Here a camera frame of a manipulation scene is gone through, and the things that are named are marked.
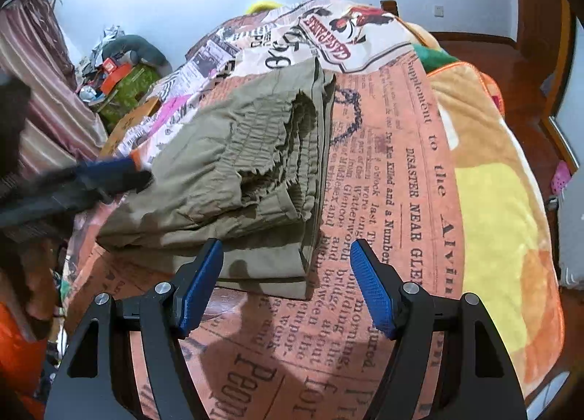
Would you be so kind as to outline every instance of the yellow patch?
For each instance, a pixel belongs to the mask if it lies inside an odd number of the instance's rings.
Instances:
[[[463,292],[479,295],[509,352],[529,342],[522,316],[525,255],[537,250],[537,225],[521,180],[503,163],[456,169],[464,228]],[[545,299],[541,307],[545,308]]]

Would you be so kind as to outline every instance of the wooden floor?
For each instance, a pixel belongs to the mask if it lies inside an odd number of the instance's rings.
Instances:
[[[560,161],[556,149],[539,126],[545,104],[539,87],[547,72],[505,44],[466,41],[443,41],[440,44],[449,54],[472,63],[496,80],[503,94],[505,120],[523,147],[545,201],[551,193],[550,182]],[[555,213],[548,214],[548,222],[553,243],[556,243]],[[548,377],[570,371],[575,374],[572,380],[579,378],[580,385],[575,389],[581,391],[584,378],[584,297],[575,290],[562,290],[560,296],[564,310],[565,342],[562,355]],[[562,418],[582,418],[583,396],[576,396],[569,403],[568,411],[562,412]]]

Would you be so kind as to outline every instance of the cardboard box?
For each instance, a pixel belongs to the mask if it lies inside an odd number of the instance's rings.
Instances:
[[[142,118],[154,115],[159,108],[160,99],[158,97],[151,97],[141,106],[136,107],[123,116],[120,121],[118,121],[118,124],[116,124],[116,127],[107,139],[106,144],[99,152],[99,157],[104,158],[106,156],[111,156],[122,140],[124,140],[128,129],[138,125],[142,121]]]

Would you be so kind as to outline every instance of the folded garment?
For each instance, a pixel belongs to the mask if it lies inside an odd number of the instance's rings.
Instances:
[[[284,292],[304,298],[333,94],[332,73],[310,59],[199,109],[154,159],[155,182],[127,196],[97,241],[170,271],[216,237],[226,249],[220,280],[230,287],[255,291],[259,283],[291,279],[296,289]]]

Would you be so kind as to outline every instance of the cartoon print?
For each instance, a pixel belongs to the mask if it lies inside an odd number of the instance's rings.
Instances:
[[[368,6],[351,6],[341,18],[333,19],[329,22],[329,25],[333,31],[338,33],[343,33],[349,26],[348,38],[351,38],[355,29],[358,28],[357,35],[350,42],[351,44],[361,44],[366,40],[366,36],[361,36],[364,25],[382,25],[391,21],[393,21],[393,16],[389,16],[383,9]]]

